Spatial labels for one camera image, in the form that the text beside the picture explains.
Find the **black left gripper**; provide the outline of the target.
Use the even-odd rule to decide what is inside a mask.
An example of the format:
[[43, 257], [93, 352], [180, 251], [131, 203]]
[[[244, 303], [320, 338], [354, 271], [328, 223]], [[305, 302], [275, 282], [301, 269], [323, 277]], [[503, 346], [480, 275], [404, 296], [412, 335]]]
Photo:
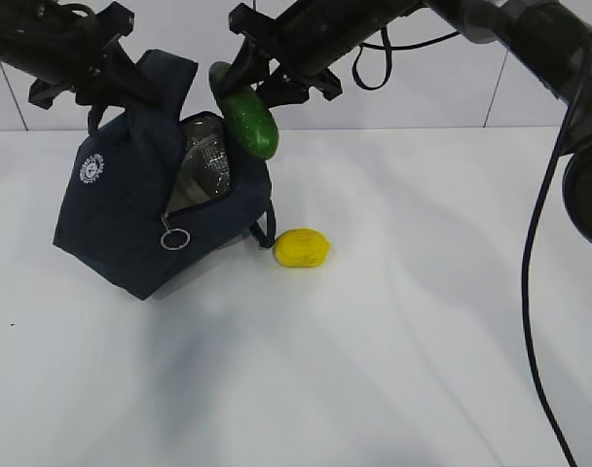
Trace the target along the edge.
[[114, 1], [100, 12], [80, 3], [38, 1], [26, 29], [34, 59], [28, 102], [50, 108], [63, 92], [81, 106], [122, 107], [128, 99], [157, 104], [158, 91], [119, 44], [133, 31], [134, 13]]

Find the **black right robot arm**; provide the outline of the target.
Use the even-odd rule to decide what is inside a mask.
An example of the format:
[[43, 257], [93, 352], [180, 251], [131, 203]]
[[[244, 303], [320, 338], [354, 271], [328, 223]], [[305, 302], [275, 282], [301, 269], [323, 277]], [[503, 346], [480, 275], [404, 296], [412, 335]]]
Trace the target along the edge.
[[563, 201], [592, 243], [592, 25], [559, 1], [297, 1], [277, 18], [239, 4], [229, 26], [244, 41], [219, 80], [230, 94], [254, 83], [270, 108], [301, 104], [309, 90], [342, 92], [332, 64], [397, 18], [427, 8], [475, 44], [506, 47], [573, 113], [560, 155], [571, 155]]

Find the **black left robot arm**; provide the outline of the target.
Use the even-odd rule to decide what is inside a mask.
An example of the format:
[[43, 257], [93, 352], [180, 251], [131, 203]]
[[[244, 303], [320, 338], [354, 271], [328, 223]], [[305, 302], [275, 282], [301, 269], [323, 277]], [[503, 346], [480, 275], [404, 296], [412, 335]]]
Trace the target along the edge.
[[[72, 92], [77, 105], [93, 109], [163, 111], [159, 85], [120, 44], [134, 26], [134, 12], [117, 1], [99, 12], [82, 3], [0, 1], [0, 61], [33, 77], [28, 100], [44, 110]], [[239, 4], [229, 27], [244, 42], [219, 83], [222, 93], [259, 83], [278, 88], [278, 98], [266, 101], [270, 107], [287, 104], [290, 93], [294, 102], [306, 101], [313, 80], [280, 43], [277, 20]]]

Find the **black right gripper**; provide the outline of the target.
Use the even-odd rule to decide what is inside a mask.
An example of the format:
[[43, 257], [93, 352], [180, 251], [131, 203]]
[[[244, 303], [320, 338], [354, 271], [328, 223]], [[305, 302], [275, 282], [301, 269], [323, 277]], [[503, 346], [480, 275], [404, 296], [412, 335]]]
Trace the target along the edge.
[[244, 40], [220, 81], [222, 92], [258, 83], [266, 105], [303, 104], [311, 88], [327, 100], [342, 94], [330, 70], [340, 56], [330, 47], [330, 20], [320, 3], [294, 3], [277, 18], [241, 3], [229, 13], [229, 28]]

